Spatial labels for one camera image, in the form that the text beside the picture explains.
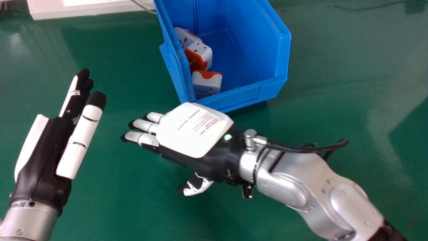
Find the green tabletop surface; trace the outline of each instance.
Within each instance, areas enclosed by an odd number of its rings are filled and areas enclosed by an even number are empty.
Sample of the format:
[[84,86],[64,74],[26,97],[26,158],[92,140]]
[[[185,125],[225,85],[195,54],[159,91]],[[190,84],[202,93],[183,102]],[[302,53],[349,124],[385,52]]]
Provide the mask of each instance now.
[[[292,36],[275,99],[228,113],[278,142],[349,145],[329,160],[409,240],[428,240],[428,4],[272,0]],[[56,117],[73,76],[91,71],[105,112],[57,240],[318,241],[294,210],[254,191],[213,184],[181,197],[191,170],[120,136],[128,122],[180,104],[159,51],[155,15],[129,12],[34,21],[25,1],[0,15],[0,217],[37,114]]]

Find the white and orange object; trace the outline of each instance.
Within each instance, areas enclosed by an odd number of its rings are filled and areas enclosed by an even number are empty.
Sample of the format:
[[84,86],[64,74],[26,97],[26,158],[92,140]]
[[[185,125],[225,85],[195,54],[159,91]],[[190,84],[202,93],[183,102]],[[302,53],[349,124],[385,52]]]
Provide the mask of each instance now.
[[196,70],[207,71],[213,60],[213,51],[202,41],[194,41],[187,49],[184,50],[187,60],[189,60],[190,71]]
[[195,41],[202,42],[202,40],[198,36],[196,36],[194,33],[192,33],[192,31],[188,29],[175,27],[174,30],[178,36],[178,40],[180,41],[180,44],[183,49],[187,49],[187,47],[189,47],[189,45],[191,45]]
[[220,93],[221,79],[223,75],[219,72],[195,70],[192,73],[193,87],[197,99]]

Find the robotic hand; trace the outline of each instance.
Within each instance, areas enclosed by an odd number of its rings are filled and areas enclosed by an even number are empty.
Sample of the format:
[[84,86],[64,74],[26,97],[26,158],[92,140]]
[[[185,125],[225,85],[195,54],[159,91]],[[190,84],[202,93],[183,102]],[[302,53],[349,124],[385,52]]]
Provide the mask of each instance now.
[[16,162],[0,241],[49,240],[105,107],[105,95],[92,87],[89,70],[81,70],[59,116],[37,115]]
[[347,144],[294,148],[243,132],[225,114],[184,103],[166,115],[151,112],[129,123],[123,142],[134,142],[195,173],[177,188],[202,193],[213,182],[242,185],[296,210],[317,235],[331,241],[405,241],[353,181],[334,173],[328,157]]

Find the blue storage box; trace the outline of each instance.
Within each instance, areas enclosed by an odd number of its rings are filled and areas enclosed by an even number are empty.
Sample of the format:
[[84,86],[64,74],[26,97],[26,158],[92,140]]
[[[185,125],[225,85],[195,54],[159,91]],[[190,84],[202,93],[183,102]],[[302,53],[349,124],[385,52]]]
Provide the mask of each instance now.
[[[160,46],[180,101],[228,112],[277,96],[287,79],[290,31],[267,0],[154,0]],[[209,71],[223,74],[221,93],[196,99],[174,27],[189,29],[213,51]]]

